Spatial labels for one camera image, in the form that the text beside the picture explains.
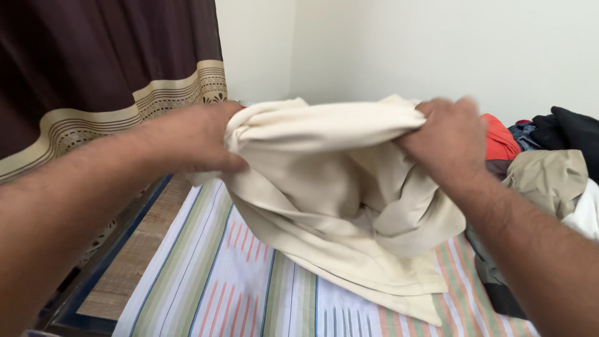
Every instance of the hand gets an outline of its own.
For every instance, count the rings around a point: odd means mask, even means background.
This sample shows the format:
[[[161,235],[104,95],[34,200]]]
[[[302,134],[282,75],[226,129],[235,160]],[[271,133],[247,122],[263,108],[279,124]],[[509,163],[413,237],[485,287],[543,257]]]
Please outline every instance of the hand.
[[[394,142],[411,155],[443,188],[486,172],[487,125],[476,103],[462,98],[455,104],[435,99],[416,106],[426,122]]]
[[[240,171],[245,160],[225,149],[226,125],[242,106],[237,102],[192,105],[131,129],[164,173]]]

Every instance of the white wall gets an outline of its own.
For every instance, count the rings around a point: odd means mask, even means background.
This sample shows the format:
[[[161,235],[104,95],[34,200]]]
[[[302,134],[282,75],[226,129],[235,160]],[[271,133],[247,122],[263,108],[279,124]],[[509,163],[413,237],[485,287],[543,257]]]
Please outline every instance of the white wall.
[[[553,105],[599,118],[598,14],[591,0],[298,0],[290,96],[471,94],[507,125]]]
[[[289,95],[295,0],[216,0],[229,98]]]

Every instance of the right arm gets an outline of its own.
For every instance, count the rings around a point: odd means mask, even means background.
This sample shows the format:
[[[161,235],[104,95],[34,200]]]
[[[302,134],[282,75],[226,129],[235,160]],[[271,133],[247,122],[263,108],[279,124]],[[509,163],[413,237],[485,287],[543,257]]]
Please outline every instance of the right arm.
[[[462,210],[522,309],[544,336],[599,333],[599,246],[485,169],[485,126],[476,105],[434,100],[419,130],[398,139]]]

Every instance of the bed sheet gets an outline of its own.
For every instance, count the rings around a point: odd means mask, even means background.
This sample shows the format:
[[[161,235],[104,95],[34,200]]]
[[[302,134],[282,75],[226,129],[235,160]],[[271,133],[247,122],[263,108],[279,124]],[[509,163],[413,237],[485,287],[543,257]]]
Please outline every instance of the bed sheet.
[[[189,192],[113,336],[538,336],[496,314],[464,234],[436,247],[435,327],[316,276],[254,237],[221,180]]]

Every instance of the beige clothing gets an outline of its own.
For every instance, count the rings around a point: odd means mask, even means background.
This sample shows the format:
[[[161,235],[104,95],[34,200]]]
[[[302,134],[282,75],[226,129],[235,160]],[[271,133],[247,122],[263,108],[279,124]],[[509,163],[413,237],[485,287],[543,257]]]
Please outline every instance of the beige clothing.
[[[503,185],[561,221],[574,212],[588,178],[580,150],[537,150],[514,159]]]
[[[430,294],[447,286],[432,249],[462,232],[465,219],[390,142],[424,122],[399,97],[257,104],[231,119],[225,137],[251,169],[221,179],[262,242],[334,284],[439,326]]]

